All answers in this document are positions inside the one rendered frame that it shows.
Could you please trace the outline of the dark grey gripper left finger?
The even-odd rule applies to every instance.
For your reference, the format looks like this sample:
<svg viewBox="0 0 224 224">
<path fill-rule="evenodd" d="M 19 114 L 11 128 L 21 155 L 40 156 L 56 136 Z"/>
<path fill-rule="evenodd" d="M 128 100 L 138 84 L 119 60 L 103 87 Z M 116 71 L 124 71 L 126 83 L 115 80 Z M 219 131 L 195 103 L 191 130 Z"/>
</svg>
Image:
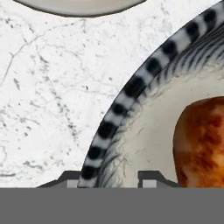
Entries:
<svg viewBox="0 0 224 224">
<path fill-rule="evenodd" d="M 80 171 L 63 171 L 57 179 L 40 185 L 39 188 L 76 188 L 80 175 Z"/>
</svg>

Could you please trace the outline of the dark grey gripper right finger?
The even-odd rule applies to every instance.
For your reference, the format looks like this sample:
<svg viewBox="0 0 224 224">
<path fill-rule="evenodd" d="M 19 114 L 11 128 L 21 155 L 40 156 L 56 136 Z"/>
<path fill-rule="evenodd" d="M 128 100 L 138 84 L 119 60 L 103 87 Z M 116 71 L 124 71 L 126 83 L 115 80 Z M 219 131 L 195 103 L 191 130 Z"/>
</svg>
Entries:
<svg viewBox="0 0 224 224">
<path fill-rule="evenodd" d="M 139 171 L 139 188 L 179 187 L 179 184 L 165 178 L 160 171 Z"/>
</svg>

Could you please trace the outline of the brown chicken drumstick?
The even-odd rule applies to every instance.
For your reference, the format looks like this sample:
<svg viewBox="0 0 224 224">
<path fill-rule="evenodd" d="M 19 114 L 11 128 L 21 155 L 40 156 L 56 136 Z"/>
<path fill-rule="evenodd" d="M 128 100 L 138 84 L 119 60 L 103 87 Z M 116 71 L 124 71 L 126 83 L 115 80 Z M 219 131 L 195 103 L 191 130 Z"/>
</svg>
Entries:
<svg viewBox="0 0 224 224">
<path fill-rule="evenodd" d="M 174 130 L 173 158 L 182 187 L 224 188 L 224 96 L 185 107 Z"/>
</svg>

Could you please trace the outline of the white bowl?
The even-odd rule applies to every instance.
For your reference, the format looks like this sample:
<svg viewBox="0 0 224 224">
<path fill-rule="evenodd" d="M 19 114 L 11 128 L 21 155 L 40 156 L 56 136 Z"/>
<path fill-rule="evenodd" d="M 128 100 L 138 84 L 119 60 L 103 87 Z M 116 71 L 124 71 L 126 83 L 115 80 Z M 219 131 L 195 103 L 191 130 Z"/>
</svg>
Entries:
<svg viewBox="0 0 224 224">
<path fill-rule="evenodd" d="M 126 11 L 147 0 L 14 0 L 15 2 L 63 17 L 91 18 Z"/>
</svg>

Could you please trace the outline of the black and white striped plate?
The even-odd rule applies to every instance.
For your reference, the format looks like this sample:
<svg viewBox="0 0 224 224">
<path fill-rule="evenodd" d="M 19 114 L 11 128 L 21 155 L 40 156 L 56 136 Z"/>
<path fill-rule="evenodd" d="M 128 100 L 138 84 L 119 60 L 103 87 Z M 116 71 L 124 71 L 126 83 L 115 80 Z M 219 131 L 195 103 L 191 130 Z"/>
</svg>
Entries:
<svg viewBox="0 0 224 224">
<path fill-rule="evenodd" d="M 78 186 L 135 187 L 141 172 L 175 181 L 174 127 L 184 108 L 224 96 L 224 0 L 171 35 L 135 71 L 103 117 Z"/>
</svg>

